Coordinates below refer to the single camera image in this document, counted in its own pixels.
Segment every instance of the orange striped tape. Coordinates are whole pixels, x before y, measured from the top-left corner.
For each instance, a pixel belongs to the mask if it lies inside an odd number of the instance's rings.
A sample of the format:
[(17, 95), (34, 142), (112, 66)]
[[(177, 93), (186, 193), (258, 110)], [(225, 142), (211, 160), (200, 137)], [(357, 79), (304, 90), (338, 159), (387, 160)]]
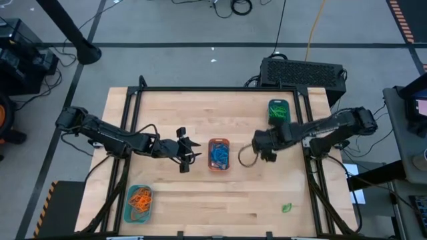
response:
[(403, 16), (402, 11), (400, 10), (399, 3), (395, 0), (389, 0), (389, 2), (393, 9), (394, 15), (399, 22), (400, 28), (403, 30), (403, 34), (405, 35), (407, 42), (414, 43), (414, 36), (412, 35), (411, 29), (405, 20), (405, 16)]
[(50, 202), (50, 200), (52, 198), (52, 193), (53, 193), (53, 190), (55, 190), (56, 184), (58, 184), (58, 181), (52, 182), (52, 184), (51, 184), (51, 186), (49, 188), (49, 192), (47, 193), (45, 204), (43, 204), (43, 208), (41, 210), (41, 213), (40, 213), (40, 216), (39, 216), (39, 220), (37, 221), (37, 224), (35, 226), (35, 230), (34, 230), (34, 233), (33, 233), (33, 237), (34, 238), (37, 238), (37, 236), (39, 235), (41, 224), (43, 223), (43, 219), (45, 218), (46, 211), (47, 211), (47, 206), (49, 206), (49, 202)]

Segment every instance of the black box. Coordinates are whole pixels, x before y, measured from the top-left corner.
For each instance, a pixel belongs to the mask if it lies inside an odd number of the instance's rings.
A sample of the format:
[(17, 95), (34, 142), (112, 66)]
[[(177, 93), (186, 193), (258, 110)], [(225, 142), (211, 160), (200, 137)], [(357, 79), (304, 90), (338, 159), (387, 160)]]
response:
[(262, 87), (324, 87), (332, 106), (346, 92), (346, 72), (342, 65), (264, 58), (261, 64)]

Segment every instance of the orange object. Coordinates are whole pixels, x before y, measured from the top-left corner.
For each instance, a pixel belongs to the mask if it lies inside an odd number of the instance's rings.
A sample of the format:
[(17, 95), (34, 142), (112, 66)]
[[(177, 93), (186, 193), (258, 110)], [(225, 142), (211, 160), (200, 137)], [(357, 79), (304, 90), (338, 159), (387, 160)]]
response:
[(5, 124), (5, 120), (6, 120), (6, 110), (2, 105), (0, 105), (0, 127), (3, 126), (3, 124)]
[(142, 187), (135, 191), (135, 193), (133, 193), (132, 197), (128, 201), (129, 205), (133, 207), (131, 212), (131, 220), (137, 221), (139, 219), (135, 217), (135, 212), (145, 213), (146, 211), (149, 211), (152, 201), (153, 199), (151, 198), (151, 191), (149, 189)]

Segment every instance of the green container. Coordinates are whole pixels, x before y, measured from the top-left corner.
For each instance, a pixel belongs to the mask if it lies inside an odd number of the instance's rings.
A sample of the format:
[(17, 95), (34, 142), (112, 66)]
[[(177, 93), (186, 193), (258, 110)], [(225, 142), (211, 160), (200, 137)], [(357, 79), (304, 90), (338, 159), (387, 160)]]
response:
[(268, 103), (268, 124), (280, 126), (291, 122), (289, 103), (283, 99), (272, 99)]
[(132, 195), (135, 193), (135, 191), (137, 191), (139, 188), (148, 188), (151, 192), (151, 199), (153, 198), (153, 189), (151, 189), (151, 187), (147, 186), (147, 185), (133, 185), (129, 188), (129, 190), (127, 190), (127, 200), (126, 200), (126, 205), (125, 205), (125, 213), (123, 215), (123, 218), (125, 219), (126, 223), (135, 223), (135, 224), (143, 224), (146, 221), (149, 220), (149, 217), (151, 216), (151, 210), (153, 209), (153, 201), (150, 203), (149, 205), (149, 211), (143, 213), (144, 216), (141, 216), (138, 220), (136, 221), (132, 221), (131, 220), (131, 212), (132, 212), (132, 206), (129, 205), (129, 199), (131, 199)]

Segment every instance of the table leg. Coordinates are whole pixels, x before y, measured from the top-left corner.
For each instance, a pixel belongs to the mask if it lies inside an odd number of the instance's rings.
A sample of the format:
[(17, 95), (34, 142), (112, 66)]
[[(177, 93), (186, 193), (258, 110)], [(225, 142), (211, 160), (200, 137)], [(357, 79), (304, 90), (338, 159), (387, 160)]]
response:
[(349, 177), (347, 179), (347, 184), (348, 186), (352, 186), (353, 190), (359, 190), (371, 186), (371, 184), (363, 182), (361, 179), (372, 183), (373, 185), (378, 185), (395, 179), (404, 180), (405, 178), (406, 174), (403, 168), (402, 160), (399, 160), (371, 171)]

